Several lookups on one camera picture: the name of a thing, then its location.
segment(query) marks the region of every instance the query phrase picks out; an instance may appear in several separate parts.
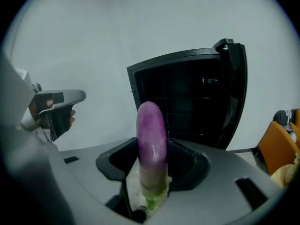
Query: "gray surface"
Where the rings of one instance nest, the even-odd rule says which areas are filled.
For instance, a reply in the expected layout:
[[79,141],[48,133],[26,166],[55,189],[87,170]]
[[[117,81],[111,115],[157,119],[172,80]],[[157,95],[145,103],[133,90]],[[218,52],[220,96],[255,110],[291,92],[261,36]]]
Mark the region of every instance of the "gray surface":
[[107,203],[113,196],[119,194],[121,182],[108,180],[96,167],[97,157],[129,139],[122,139],[95,147],[62,151],[63,158],[76,156],[79,160],[67,164],[77,181],[84,186],[101,203]]
[[[109,208],[99,203],[99,200],[96,199],[96,197],[93,194],[93,191],[84,189],[84,186],[81,186],[82,181],[80,179],[79,179],[80,183],[78,183],[78,177],[72,175],[70,169],[68,168],[68,166],[65,164],[63,160],[62,154],[58,151],[57,147],[52,143],[46,143],[46,147],[48,149],[48,156],[49,156],[49,161],[51,164],[53,175],[55,177],[55,180],[57,182],[57,185],[63,197],[65,198],[65,200],[67,201],[70,207],[75,224],[78,225],[136,224],[135,222],[122,217],[121,215],[113,212]],[[89,166],[85,167],[84,173],[90,175],[93,174],[93,172],[89,171]],[[105,194],[108,189],[109,187],[98,187],[98,191],[99,192],[101,191],[102,194]]]
[[257,168],[257,164],[255,162],[255,158],[252,152],[242,152],[242,153],[236,153],[239,157],[244,159],[246,162],[251,164],[253,167]]
[[147,224],[210,224],[232,222],[252,211],[235,180],[249,177],[267,196],[279,190],[270,177],[236,154],[193,142],[184,143],[202,152],[210,162],[207,177],[193,190],[171,192]]
[[19,126],[35,92],[11,66],[6,55],[0,54],[0,125]]
[[[80,160],[68,164],[76,179],[100,202],[105,203],[119,192],[120,184],[107,180],[96,168],[98,155],[127,139],[80,150],[61,152],[63,157]],[[176,140],[203,153],[210,162],[207,177],[193,190],[171,192],[169,198],[146,224],[210,224],[232,222],[252,209],[235,180],[249,177],[267,196],[279,190],[270,177],[238,155],[193,142]]]

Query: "orange chair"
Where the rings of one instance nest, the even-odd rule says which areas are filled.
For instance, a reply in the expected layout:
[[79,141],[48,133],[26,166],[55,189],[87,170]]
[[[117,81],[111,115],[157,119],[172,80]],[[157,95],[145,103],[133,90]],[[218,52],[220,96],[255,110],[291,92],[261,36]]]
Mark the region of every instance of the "orange chair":
[[[297,110],[295,124],[294,126],[297,128],[300,125],[300,109]],[[295,153],[300,153],[300,147],[292,140],[283,126],[275,121],[270,123],[258,147],[262,152],[270,175],[284,165],[293,164]]]

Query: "black compartment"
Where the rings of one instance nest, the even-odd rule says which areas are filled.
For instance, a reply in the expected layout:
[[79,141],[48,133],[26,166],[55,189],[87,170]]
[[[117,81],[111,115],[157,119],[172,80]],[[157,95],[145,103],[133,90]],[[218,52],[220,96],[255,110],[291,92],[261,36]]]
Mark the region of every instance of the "black compartment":
[[238,185],[239,189],[241,190],[253,210],[257,209],[265,201],[267,201],[267,197],[250,178],[240,178],[237,179],[235,183],[236,185]]
[[228,146],[246,96],[243,45],[223,39],[215,48],[175,52],[127,70],[136,107],[156,103],[169,138]]
[[[107,179],[122,182],[120,193],[112,197],[106,206],[127,218],[140,221],[140,217],[135,217],[136,214],[130,208],[126,186],[126,177],[137,154],[137,139],[132,138],[99,155],[96,167]],[[169,192],[195,188],[206,177],[210,168],[203,154],[172,139],[167,140],[167,160],[168,176],[172,177]]]
[[[218,123],[217,105],[223,106],[219,99],[222,67],[218,56],[143,70],[135,74],[135,80],[141,103],[152,101],[162,111],[168,137],[206,145],[216,142],[213,132],[222,125]],[[211,137],[211,141],[207,143],[203,136]]]

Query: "floor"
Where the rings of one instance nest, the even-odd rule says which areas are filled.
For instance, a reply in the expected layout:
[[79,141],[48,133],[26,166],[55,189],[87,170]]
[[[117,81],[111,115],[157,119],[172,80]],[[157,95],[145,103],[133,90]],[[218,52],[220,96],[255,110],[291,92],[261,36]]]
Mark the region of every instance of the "floor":
[[265,173],[269,174],[266,163],[263,156],[259,150],[254,150],[250,152],[236,153],[245,161],[249,162],[253,167],[263,170]]

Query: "white wall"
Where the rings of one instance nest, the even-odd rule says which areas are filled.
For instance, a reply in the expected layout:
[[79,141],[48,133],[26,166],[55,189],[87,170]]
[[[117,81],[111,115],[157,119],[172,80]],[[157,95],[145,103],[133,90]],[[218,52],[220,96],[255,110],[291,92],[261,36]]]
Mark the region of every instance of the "white wall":
[[111,35],[108,0],[32,0],[7,51],[43,90],[86,92],[86,100],[74,106],[75,123],[55,142],[60,150],[135,135]]
[[246,46],[247,98],[227,150],[255,147],[273,115],[300,106],[297,34],[274,0],[114,0],[128,63],[211,47],[222,38]]
[[31,0],[23,15],[5,47],[13,65],[43,90],[87,93],[60,150],[134,136],[126,67],[221,38],[244,44],[248,60],[246,103],[228,150],[256,146],[277,110],[300,106],[300,45],[274,0]]

